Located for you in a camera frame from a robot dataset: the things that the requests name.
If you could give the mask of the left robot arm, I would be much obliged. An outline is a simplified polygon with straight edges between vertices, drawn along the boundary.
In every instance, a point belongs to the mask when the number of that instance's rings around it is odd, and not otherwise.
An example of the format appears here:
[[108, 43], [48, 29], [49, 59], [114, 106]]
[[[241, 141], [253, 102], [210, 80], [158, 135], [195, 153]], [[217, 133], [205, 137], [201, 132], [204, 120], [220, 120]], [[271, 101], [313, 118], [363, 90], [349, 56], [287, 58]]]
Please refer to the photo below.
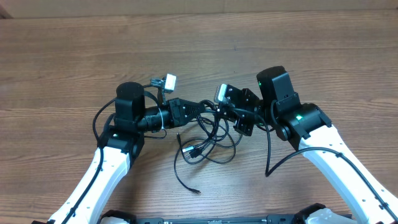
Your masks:
[[145, 98], [154, 95], [136, 82], [120, 84], [116, 89], [115, 114], [102, 134], [96, 134], [94, 158], [69, 196], [48, 219], [48, 223], [135, 223], [129, 213], [104, 212], [113, 190], [129, 172], [144, 146], [144, 134], [186, 125], [204, 112], [202, 103], [175, 98], [162, 105], [146, 108]]

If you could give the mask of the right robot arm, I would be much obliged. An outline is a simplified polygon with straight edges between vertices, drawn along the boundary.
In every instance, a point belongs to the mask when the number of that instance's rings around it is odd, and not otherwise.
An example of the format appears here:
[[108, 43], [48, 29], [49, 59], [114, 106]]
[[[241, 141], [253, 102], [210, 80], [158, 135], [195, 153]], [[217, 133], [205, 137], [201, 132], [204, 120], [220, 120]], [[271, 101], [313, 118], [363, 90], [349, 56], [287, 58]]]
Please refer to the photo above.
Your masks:
[[267, 68], [256, 76], [261, 91], [221, 84], [215, 94], [223, 118], [235, 123], [235, 130], [250, 136], [254, 126], [273, 128], [294, 152], [265, 175], [289, 159], [303, 155], [329, 181], [352, 211], [353, 218], [333, 213], [315, 203], [294, 215], [292, 223], [397, 223], [397, 197], [390, 193], [356, 158], [331, 119], [315, 104], [301, 103], [283, 66]]

